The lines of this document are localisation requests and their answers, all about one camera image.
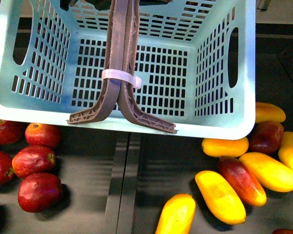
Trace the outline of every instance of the mango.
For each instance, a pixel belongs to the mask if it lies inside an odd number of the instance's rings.
[[[255,123],[264,121],[275,121],[282,123],[286,119],[284,111],[273,104],[256,102],[255,104]]]
[[[188,234],[195,214],[196,203],[189,194],[177,194],[163,209],[155,234]]]
[[[246,211],[238,194],[219,173],[201,171],[195,182],[211,213],[220,221],[236,225],[244,223]]]
[[[284,132],[278,151],[279,160],[293,170],[293,132]]]
[[[250,152],[242,155],[239,160],[262,186],[276,192],[293,190],[293,171],[274,158],[263,153]]]
[[[276,152],[281,144],[284,127],[275,121],[259,123],[249,136],[249,149],[270,155]]]
[[[272,234],[293,234],[293,229],[279,228],[274,230]]]
[[[211,157],[239,157],[249,147],[249,140],[244,137],[238,140],[205,138],[202,141],[203,152]]]
[[[256,177],[236,158],[221,157],[217,163],[220,174],[233,187],[241,201],[251,206],[263,206],[267,196]]]

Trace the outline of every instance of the light blue basket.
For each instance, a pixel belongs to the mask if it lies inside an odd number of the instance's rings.
[[[0,6],[0,118],[67,125],[101,89],[108,11],[79,0],[30,0],[31,39],[13,60],[22,0]],[[238,28],[236,84],[228,75],[230,36]],[[135,91],[143,111],[176,124],[176,136],[238,139],[255,120],[255,1],[174,0],[141,6]],[[117,106],[102,122],[78,127],[166,134],[129,123]]]

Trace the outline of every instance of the basket handle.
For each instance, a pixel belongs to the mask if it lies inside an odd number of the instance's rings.
[[[3,58],[14,62],[13,51],[23,0],[2,0],[0,3],[0,63]]]

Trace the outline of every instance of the red fruit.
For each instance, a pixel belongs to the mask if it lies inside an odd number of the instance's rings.
[[[250,135],[249,149],[270,155],[277,151],[281,144],[284,127],[281,123],[265,121],[259,123]]]
[[[15,174],[25,178],[33,173],[47,172],[55,165],[55,153],[46,146],[32,145],[19,151],[12,160]]]
[[[220,174],[233,187],[241,201],[252,206],[263,206],[267,197],[256,177],[238,159],[223,156],[218,161]]]
[[[14,176],[12,157],[4,152],[0,152],[0,185],[12,180]]]
[[[22,180],[18,202],[22,210],[38,213],[59,202],[62,196],[62,184],[57,176],[35,173]]]
[[[293,230],[280,228],[273,231],[272,234],[293,234]]]
[[[0,119],[0,145],[16,143],[23,133],[23,123]]]
[[[61,131],[56,125],[31,123],[25,130],[25,138],[30,145],[44,145],[55,148],[61,137]]]

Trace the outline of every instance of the yellow fruit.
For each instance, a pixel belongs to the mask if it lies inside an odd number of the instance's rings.
[[[279,160],[293,170],[293,132],[284,132],[278,151]]]
[[[285,121],[285,118],[285,113],[280,107],[264,102],[257,102],[255,104],[255,123],[264,121],[282,123]]]
[[[239,160],[262,186],[276,192],[293,190],[293,171],[281,162],[258,152],[246,153]]]
[[[196,174],[195,182],[216,218],[230,225],[245,222],[246,211],[241,199],[219,173],[201,171]]]
[[[188,234],[196,204],[189,194],[177,194],[163,207],[155,234]]]
[[[202,141],[203,152],[211,157],[239,157],[248,150],[248,147],[249,140],[246,137],[238,140],[205,138]]]

